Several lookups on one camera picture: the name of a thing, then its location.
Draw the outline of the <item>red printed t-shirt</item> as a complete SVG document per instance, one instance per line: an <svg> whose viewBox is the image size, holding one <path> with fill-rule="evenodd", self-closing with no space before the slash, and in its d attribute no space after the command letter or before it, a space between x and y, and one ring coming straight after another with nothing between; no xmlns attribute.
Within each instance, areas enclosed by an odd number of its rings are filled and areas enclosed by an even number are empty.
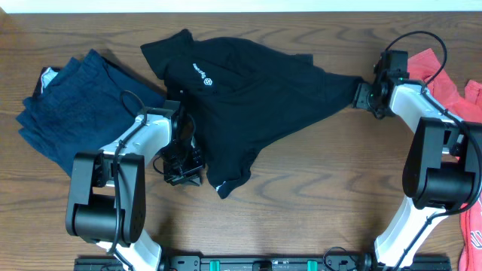
<svg viewBox="0 0 482 271"><path fill-rule="evenodd" d="M424 50L407 61L407 70L410 78L428 81L436 71L439 63L431 49ZM481 122L481 84L470 80L460 96L456 85L449 75L442 70L439 75L429 83L429 90L445 108L469 122ZM481 271L481 200L479 199L470 210L460 215L460 225L465 241L459 267L460 271Z"/></svg>

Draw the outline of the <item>black polo shirt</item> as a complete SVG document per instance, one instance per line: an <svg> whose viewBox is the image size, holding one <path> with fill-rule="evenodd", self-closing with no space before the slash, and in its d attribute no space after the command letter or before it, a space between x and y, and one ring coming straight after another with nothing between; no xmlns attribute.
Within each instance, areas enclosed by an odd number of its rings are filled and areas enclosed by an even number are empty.
<svg viewBox="0 0 482 271"><path fill-rule="evenodd" d="M265 147L344 109L362 82L319 68L309 54L243 38L197 41L186 29L141 52L194 119L208 181L221 198L250 179Z"/></svg>

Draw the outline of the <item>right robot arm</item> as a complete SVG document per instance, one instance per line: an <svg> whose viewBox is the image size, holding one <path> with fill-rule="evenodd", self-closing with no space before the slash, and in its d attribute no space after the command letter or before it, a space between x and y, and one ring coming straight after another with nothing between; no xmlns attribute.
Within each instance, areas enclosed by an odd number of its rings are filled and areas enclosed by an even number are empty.
<svg viewBox="0 0 482 271"><path fill-rule="evenodd" d="M481 125L449 112L422 81L411 80L405 51L385 50L375 80L359 84L352 106L375 118L400 117L414 137L402 173L404 198L360 270L437 270L416 251L444 219L468 211L481 194Z"/></svg>

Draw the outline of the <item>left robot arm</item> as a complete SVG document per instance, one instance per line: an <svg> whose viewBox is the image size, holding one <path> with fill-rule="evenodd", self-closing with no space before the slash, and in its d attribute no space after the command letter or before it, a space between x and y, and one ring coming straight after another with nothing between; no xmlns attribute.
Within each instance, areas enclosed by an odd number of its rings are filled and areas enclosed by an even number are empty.
<svg viewBox="0 0 482 271"><path fill-rule="evenodd" d="M76 270L169 270L163 248L146 232L145 170L172 186L201 185L204 162L194 118L184 109L143 108L133 125L98 151L75 155L66 230L105 249L75 261Z"/></svg>

